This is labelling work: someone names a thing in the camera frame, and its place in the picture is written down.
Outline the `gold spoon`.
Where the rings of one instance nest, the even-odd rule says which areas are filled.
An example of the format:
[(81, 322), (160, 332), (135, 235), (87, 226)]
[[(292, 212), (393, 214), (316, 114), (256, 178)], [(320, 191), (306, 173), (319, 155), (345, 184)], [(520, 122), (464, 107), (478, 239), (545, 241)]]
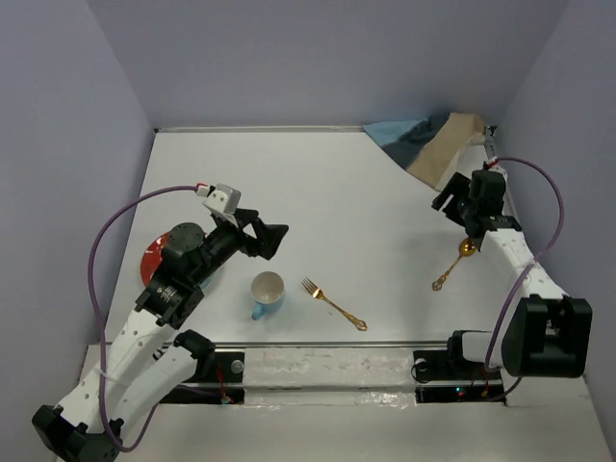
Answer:
[(456, 259), (453, 261), (453, 263), (448, 267), (448, 269), (442, 274), (440, 275), (431, 285), (432, 291), (433, 292), (438, 292), (441, 291), (444, 284), (446, 283), (447, 279), (449, 278), (449, 275), (451, 274), (451, 272), (454, 270), (454, 268), (456, 267), (456, 265), (463, 259), (466, 257), (470, 257), (473, 256), (476, 252), (476, 247), (473, 244), (472, 240), (470, 238), (466, 238), (464, 239), (460, 245), (458, 246), (458, 255), (456, 257)]

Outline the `striped cloth placemat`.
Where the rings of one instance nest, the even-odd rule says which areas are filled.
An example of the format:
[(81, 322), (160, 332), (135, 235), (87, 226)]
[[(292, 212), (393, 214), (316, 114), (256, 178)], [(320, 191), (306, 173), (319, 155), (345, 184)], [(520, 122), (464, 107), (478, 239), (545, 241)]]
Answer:
[(376, 122), (363, 130), (396, 165), (438, 192), (457, 171), (464, 152), (484, 143), (487, 135), (480, 116), (461, 113)]

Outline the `light blue mug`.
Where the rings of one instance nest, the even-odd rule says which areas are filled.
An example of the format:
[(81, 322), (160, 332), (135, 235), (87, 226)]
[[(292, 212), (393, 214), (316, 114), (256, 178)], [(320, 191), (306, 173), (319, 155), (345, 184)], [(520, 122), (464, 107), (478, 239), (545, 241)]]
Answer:
[(265, 315), (275, 313), (283, 305), (284, 281), (276, 272), (261, 272), (252, 280), (250, 293), (255, 303), (251, 317), (257, 321)]

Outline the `gold fork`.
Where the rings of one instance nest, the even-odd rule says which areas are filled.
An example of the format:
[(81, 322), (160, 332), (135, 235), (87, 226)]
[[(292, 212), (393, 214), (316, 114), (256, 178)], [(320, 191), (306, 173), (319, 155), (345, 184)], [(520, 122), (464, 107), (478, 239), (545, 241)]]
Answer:
[(358, 331), (365, 332), (368, 330), (368, 325), (365, 321), (358, 319), (357, 317), (353, 316), (348, 311), (344, 310), (336, 303), (334, 303), (324, 294), (322, 288), (316, 285), (312, 280), (310, 280), (309, 278), (304, 278), (301, 281), (301, 285), (310, 294), (312, 298), (321, 300), (333, 307), (338, 313), (340, 313), (349, 322), (351, 322)]

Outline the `red plate with teal flower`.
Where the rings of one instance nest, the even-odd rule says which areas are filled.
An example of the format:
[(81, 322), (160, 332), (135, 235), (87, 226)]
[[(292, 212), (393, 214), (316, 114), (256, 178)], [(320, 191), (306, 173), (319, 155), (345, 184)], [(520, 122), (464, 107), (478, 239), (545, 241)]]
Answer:
[[(169, 239), (170, 232), (160, 235), (156, 238), (143, 252), (140, 262), (140, 278), (141, 284), (146, 287), (152, 280), (156, 269), (163, 262), (162, 251), (166, 246)], [(220, 275), (217, 271), (209, 274), (205, 278), (199, 278), (197, 280), (199, 288), (205, 292), (210, 286), (216, 284), (220, 279)]]

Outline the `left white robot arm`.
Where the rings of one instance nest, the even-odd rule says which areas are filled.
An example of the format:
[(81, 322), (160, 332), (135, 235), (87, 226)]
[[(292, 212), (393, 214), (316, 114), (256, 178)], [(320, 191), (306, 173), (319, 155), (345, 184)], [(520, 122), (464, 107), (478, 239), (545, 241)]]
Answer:
[(115, 460), (162, 398), (211, 373), (214, 343), (182, 327), (204, 297), (204, 282), (236, 252), (271, 259), (289, 231), (249, 209), (215, 223), (210, 233), (191, 222), (170, 230), (160, 265), (114, 341), (101, 346), (99, 362), (58, 404), (34, 415), (38, 436), (62, 460)]

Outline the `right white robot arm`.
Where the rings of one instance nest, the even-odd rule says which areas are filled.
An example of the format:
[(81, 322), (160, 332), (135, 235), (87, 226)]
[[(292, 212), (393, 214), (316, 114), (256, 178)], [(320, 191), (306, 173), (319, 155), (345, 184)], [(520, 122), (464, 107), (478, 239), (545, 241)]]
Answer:
[(458, 330), (443, 354), (445, 370), (464, 377), (478, 363), (514, 377), (582, 376), (593, 311), (569, 296), (529, 249), (520, 223), (503, 212), (505, 176), (480, 169), (454, 173), (433, 209), (462, 226), (471, 244), (511, 289), (490, 331)]

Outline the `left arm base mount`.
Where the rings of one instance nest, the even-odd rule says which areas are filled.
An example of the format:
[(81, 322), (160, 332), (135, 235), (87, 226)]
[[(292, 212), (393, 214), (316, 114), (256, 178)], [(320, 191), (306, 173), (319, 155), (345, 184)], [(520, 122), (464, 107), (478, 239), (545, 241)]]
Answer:
[(244, 402), (244, 351), (217, 349), (213, 360), (199, 360), (194, 374), (161, 399), (161, 404), (226, 405)]

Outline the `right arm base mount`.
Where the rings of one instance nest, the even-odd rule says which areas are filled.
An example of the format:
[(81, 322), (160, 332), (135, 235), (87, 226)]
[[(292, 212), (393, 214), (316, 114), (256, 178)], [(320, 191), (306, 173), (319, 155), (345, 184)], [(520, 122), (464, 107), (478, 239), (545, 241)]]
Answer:
[(481, 402), (505, 391), (500, 372), (453, 359), (446, 349), (415, 350), (410, 372), (418, 404)]

